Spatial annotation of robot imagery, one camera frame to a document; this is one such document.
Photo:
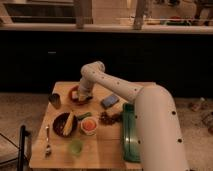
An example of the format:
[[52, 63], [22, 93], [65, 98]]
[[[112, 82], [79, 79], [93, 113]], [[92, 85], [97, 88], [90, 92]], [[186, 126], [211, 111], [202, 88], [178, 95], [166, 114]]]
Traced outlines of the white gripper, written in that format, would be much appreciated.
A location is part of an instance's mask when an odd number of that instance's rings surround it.
[[78, 86], [78, 100], [83, 102], [93, 97], [93, 84], [80, 84]]

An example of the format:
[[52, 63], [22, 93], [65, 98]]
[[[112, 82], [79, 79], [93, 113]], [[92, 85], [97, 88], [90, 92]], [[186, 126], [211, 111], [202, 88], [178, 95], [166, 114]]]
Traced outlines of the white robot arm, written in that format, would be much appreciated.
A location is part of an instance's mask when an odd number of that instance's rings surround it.
[[176, 106], [170, 92], [105, 73], [101, 61], [81, 68], [78, 93], [88, 96], [97, 83], [134, 105], [136, 135], [144, 171], [189, 171]]

